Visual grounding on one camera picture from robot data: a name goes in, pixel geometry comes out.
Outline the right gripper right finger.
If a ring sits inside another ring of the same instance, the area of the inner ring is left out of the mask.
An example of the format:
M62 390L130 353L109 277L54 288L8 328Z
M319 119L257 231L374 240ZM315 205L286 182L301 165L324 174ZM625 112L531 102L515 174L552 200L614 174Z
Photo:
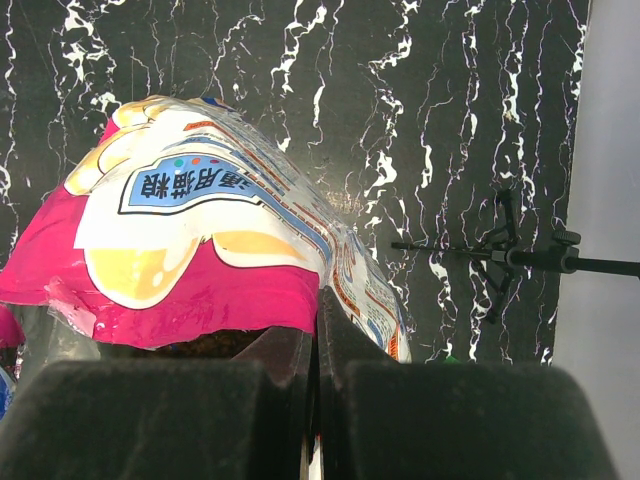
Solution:
M327 479L614 479L587 398L537 364L399 363L324 289L317 317Z

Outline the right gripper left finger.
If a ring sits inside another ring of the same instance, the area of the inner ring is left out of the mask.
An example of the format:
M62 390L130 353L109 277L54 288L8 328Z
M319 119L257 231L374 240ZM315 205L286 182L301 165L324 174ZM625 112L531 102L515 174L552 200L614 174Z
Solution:
M59 361L1 423L5 479L298 479L309 334L271 328L230 360Z

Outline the pink cat food bag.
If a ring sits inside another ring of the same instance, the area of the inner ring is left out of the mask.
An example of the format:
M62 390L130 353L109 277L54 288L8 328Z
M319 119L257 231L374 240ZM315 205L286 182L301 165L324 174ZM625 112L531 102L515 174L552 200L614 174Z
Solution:
M386 277L305 176L227 106L163 96L113 113L1 272L3 302L151 352L310 333L322 288L385 353L410 359Z

